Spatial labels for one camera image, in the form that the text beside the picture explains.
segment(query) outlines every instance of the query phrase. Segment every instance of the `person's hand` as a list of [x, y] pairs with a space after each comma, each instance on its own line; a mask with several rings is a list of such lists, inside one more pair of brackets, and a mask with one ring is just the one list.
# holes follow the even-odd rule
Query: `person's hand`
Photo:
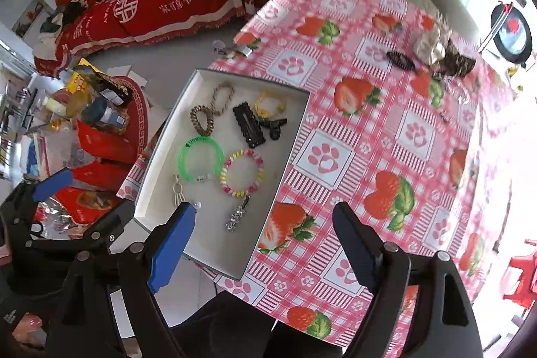
[[32, 344], [34, 340], [31, 338], [30, 332], [41, 328], [41, 324], [39, 317], [26, 313], [13, 331], [15, 340], [19, 343]]

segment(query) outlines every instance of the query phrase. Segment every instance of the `white box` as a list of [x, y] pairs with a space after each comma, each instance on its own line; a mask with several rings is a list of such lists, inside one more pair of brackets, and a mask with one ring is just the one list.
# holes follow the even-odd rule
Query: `white box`
[[[225, 158], [248, 147], [235, 120], [233, 107], [248, 102], [253, 110], [256, 99], [264, 90], [279, 93], [287, 98], [287, 109], [278, 116], [288, 119], [287, 125], [281, 128], [280, 139], [271, 140], [268, 130], [263, 129], [266, 143], [255, 149], [265, 163], [265, 181], [259, 190], [252, 194], [246, 213], [235, 232], [227, 231], [225, 223], [229, 220], [233, 208], [241, 204], [241, 200], [224, 193], [217, 177], [206, 182], [183, 183], [186, 200], [192, 203], [201, 202], [194, 232], [184, 254], [227, 277], [240, 279], [256, 250], [272, 209], [304, 118], [309, 92], [233, 73], [205, 69], [194, 72], [179, 96], [151, 156], [136, 199], [134, 219], [150, 232], [155, 226], [165, 223], [174, 212], [173, 184], [174, 175], [178, 174], [179, 151], [186, 142], [198, 135], [190, 121], [190, 111], [196, 105], [209, 107], [214, 88], [224, 81], [233, 84], [235, 96], [227, 111], [222, 116], [215, 117], [215, 128], [211, 137], [220, 145]], [[226, 89], [221, 91], [219, 102], [224, 100], [226, 93]], [[203, 162], [207, 161], [203, 147], [200, 146], [198, 152], [194, 148], [190, 151], [191, 162], [187, 163], [187, 168], [192, 167], [192, 163], [202, 166]], [[214, 160], [203, 169], [212, 167]], [[246, 158], [237, 160], [229, 171], [230, 186], [241, 189], [252, 184], [256, 171], [253, 160]]]

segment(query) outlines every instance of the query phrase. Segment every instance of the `red plastic bag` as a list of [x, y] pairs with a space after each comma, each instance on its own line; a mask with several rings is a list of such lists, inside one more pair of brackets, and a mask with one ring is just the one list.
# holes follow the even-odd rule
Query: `red plastic bag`
[[91, 192], [66, 187], [55, 194], [75, 223], [93, 223], [104, 216], [120, 201], [112, 192]]
[[112, 161], [134, 164], [138, 157], [135, 145], [126, 138], [115, 134], [103, 133], [77, 120], [79, 141], [88, 154]]
[[131, 165], [94, 161], [72, 170], [73, 179], [85, 182], [100, 190], [116, 193], [127, 178]]

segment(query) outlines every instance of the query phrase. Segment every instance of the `pink checkered tablecloth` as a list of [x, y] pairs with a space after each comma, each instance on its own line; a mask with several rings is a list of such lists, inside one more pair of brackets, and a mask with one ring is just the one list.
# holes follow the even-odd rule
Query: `pink checkered tablecloth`
[[[503, 151], [513, 94], [481, 57], [449, 90], [417, 60], [418, 74], [392, 66], [386, 52], [412, 56], [430, 23], [404, 0], [271, 0], [236, 38], [253, 54], [211, 65], [312, 93], [259, 250], [241, 281], [208, 271], [215, 282], [278, 320], [346, 346], [372, 299], [332, 228], [334, 205], [346, 201], [407, 252], [447, 251], [475, 299], [507, 211], [511, 169]], [[138, 163], [134, 170], [143, 169]], [[412, 292], [389, 356], [406, 339]]]

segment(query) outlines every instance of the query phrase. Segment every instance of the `green plastic bangle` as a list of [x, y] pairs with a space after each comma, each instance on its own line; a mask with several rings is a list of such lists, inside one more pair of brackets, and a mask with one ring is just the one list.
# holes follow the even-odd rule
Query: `green plastic bangle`
[[[208, 143], [211, 146], [213, 146], [213, 149], [216, 152], [217, 163], [216, 163], [216, 166], [214, 167], [213, 174], [208, 173], [206, 175], [200, 175], [200, 176], [197, 176], [197, 177], [192, 177], [187, 173], [187, 171], [185, 169], [185, 159], [186, 159], [186, 156], [188, 155], [190, 149], [192, 148], [192, 146], [194, 144], [198, 143], [198, 142]], [[177, 161], [177, 168], [179, 170], [179, 173], [181, 174], [181, 177], [185, 181], [187, 181], [187, 182], [203, 182], [203, 181], [206, 181], [207, 179], [210, 179], [213, 175], [219, 174], [220, 170], [222, 169], [222, 164], [223, 163], [224, 163], [224, 153], [222, 152], [222, 148], [219, 146], [219, 144], [217, 142], [215, 142], [210, 137], [199, 136], [199, 137], [194, 137], [193, 139], [189, 140], [181, 148], [181, 151], [179, 152], [179, 160]]]

